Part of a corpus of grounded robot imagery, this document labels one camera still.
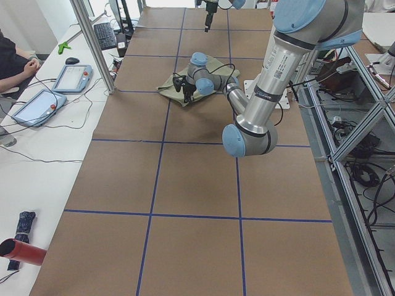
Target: green object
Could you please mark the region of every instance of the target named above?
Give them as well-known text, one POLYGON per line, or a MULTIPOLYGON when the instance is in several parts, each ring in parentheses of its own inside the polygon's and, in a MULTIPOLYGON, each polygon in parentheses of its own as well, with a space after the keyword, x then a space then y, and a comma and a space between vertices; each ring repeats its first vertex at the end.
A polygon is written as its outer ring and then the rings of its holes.
MULTIPOLYGON (((223 66, 223 63, 221 63, 219 60, 217 60, 215 57, 211 57, 211 56, 207 56, 208 61, 207 61, 207 69, 208 71, 213 71, 216 68, 219 68, 221 66, 223 66)), ((213 74, 218 74, 218 75, 231 75, 232 74, 233 69, 230 67, 222 67, 220 69, 218 69, 217 71, 215 71, 213 74)), ((182 71, 178 72, 178 74, 180 75, 186 75, 188 72, 188 68, 183 69, 182 71)), ((237 77, 240 75, 240 71, 239 70, 235 70, 232 74, 234 77, 237 77)), ((176 92, 175 87, 173 85, 173 75, 170 75, 170 77, 166 80, 166 82, 162 85, 159 86, 158 88, 156 88, 158 90, 158 92, 165 96, 168 97, 170 99, 173 99, 174 101, 178 102, 181 104, 181 106, 185 107, 188 105, 188 103, 184 103, 184 94, 183 91, 181 90, 180 92, 176 92)), ((193 99, 194 102, 201 100, 203 97, 202 94, 199 94, 198 91, 195 91, 194 95, 193 95, 193 99)))
POLYGON ((62 54, 62 53, 63 53, 63 50, 64 50, 65 48, 71 49, 71 47, 67 44, 67 41, 66 41, 66 42, 63 42, 63 43, 61 43, 61 44, 59 44, 59 49, 58 49, 57 53, 58 53, 58 54, 62 54))

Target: red cylinder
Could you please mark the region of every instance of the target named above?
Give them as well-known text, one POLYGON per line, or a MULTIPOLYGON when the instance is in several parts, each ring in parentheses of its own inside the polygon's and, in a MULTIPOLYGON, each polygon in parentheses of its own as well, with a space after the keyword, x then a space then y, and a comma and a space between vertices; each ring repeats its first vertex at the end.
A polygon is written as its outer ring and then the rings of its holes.
POLYGON ((46 253, 46 250, 17 239, 6 239, 0 244, 0 256, 33 265, 43 264, 46 253))

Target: beige cloth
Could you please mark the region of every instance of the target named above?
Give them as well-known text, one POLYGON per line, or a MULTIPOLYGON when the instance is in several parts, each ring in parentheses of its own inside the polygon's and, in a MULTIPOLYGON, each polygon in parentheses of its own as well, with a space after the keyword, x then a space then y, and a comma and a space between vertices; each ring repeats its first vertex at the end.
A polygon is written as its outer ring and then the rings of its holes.
MULTIPOLYGON (((219 60, 217 60, 215 57, 211 57, 211 56, 207 56, 208 61, 207 61, 207 69, 209 72, 215 70, 218 67, 223 66, 224 64, 221 63, 219 60)), ((183 69, 181 72, 178 72, 178 74, 180 75, 186 75, 188 71, 188 68, 183 69)), ((235 70, 232 74, 233 69, 229 66, 225 66, 222 67, 220 69, 218 69, 217 71, 215 71, 213 74, 218 74, 218 75, 232 75, 234 77, 237 77, 240 75, 240 71, 239 70, 235 70)), ((165 96, 168 97, 170 99, 173 99, 177 102, 179 102, 183 107, 187 106, 188 103, 184 103, 184 94, 183 94, 183 90, 181 89, 180 92, 176 92, 174 85, 173 85, 173 75, 170 75, 170 77, 166 80, 166 82, 162 85, 159 86, 158 88, 156 88, 158 90, 158 92, 165 96)), ((195 91, 193 94, 193 100, 194 101, 198 101, 201 100, 204 96, 202 94, 199 94, 198 91, 195 91)))

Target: keyboard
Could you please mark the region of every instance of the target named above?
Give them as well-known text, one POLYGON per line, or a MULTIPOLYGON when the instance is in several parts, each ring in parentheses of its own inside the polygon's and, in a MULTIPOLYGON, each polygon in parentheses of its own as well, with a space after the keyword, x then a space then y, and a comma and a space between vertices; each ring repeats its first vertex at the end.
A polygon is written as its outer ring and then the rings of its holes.
POLYGON ((93 26, 93 30, 102 51, 117 47, 117 41, 110 23, 98 23, 93 26))

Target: white table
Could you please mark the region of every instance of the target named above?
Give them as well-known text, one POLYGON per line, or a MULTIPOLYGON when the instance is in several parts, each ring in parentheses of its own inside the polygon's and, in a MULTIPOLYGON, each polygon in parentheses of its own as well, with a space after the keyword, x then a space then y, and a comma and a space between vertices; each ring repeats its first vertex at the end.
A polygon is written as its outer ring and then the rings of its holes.
MULTIPOLYGON (((69 39, 79 29, 78 25, 71 26, 63 41, 69 39)), ((99 70, 83 35, 74 39, 70 46, 72 50, 65 49, 62 55, 59 55, 57 48, 55 48, 37 73, 37 77, 41 80, 56 78, 64 65, 65 59, 76 57, 81 64, 92 65, 93 77, 87 86, 88 89, 100 78, 99 70)), ((103 52, 108 66, 113 60, 110 54, 118 55, 116 49, 103 52)), ((53 83, 46 83, 46 85, 51 88, 53 83)), ((28 88, 20 96, 19 101, 26 102, 43 88, 45 87, 42 84, 36 84, 28 88)), ((107 89, 102 80, 87 94, 93 101, 93 105, 89 111, 88 119, 81 129, 29 128, 14 134, 17 143, 9 149, 35 159, 83 160, 92 133, 106 103, 107 95, 107 89)), ((72 101, 78 95, 68 95, 67 97, 68 101, 72 101)), ((13 106, 9 113, 14 113, 22 105, 13 106)), ((50 126, 81 126, 89 105, 90 102, 82 97, 79 102, 71 103, 60 109, 46 124, 50 126)), ((2 121, 3 126, 14 123, 15 121, 8 116, 2 121)), ((6 127, 6 129, 13 132, 21 130, 23 127, 13 125, 6 127)), ((32 162, 21 155, 0 148, 0 241, 14 237, 20 212, 34 211, 36 212, 36 219, 29 236, 30 243, 47 249, 80 167, 81 163, 32 162)), ((10 273, 7 271, 8 263, 7 259, 0 258, 0 278, 10 273)), ((0 285, 0 295, 28 295, 39 270, 39 266, 21 263, 20 271, 0 285)))

